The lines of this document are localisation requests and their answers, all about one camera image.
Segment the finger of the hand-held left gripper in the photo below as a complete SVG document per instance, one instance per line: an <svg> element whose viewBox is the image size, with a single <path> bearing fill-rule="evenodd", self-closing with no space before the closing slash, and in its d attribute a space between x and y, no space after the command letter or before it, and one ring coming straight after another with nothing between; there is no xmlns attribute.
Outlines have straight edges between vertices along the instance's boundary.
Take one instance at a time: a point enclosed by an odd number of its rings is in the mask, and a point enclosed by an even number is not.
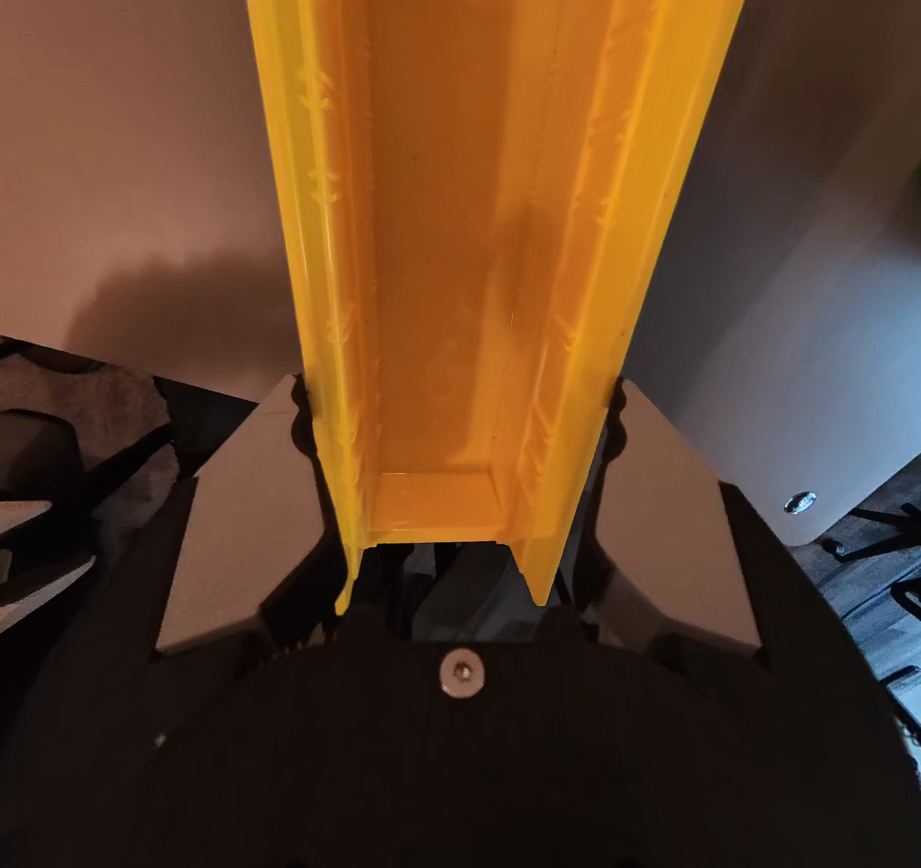
<svg viewBox="0 0 921 868"><path fill-rule="evenodd" d="M95 565L96 557L79 553L73 558L19 574L1 585L1 631L49 603L74 585Z"/></svg>
<svg viewBox="0 0 921 868"><path fill-rule="evenodd" d="M1 536L33 522L51 508L49 500L1 499Z"/></svg>

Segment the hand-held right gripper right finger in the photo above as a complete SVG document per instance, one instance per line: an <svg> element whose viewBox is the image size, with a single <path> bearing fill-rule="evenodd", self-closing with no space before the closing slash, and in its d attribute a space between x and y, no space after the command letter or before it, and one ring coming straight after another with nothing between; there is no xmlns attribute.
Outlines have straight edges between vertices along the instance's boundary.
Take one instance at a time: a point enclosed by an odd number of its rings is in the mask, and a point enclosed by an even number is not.
<svg viewBox="0 0 921 868"><path fill-rule="evenodd" d="M718 477L628 380L605 420L574 598L634 653L671 636L739 656L762 648Z"/></svg>

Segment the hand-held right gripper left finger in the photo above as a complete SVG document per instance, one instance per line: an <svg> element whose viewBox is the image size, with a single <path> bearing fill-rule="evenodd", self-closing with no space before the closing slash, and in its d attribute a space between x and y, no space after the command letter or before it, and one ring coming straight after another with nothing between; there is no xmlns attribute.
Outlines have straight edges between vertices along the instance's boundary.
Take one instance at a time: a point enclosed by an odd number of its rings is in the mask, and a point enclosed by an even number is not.
<svg viewBox="0 0 921 868"><path fill-rule="evenodd" d="M347 562L301 375L289 375L201 467L156 650L257 633L321 642Z"/></svg>

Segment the yellow plastic bin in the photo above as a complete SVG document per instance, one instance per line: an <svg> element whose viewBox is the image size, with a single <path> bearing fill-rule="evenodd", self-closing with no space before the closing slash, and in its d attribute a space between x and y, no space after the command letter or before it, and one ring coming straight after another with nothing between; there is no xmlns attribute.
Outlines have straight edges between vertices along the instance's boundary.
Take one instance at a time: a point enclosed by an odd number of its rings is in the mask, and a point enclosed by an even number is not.
<svg viewBox="0 0 921 868"><path fill-rule="evenodd" d="M382 544L555 580L745 0L246 0L350 605Z"/></svg>

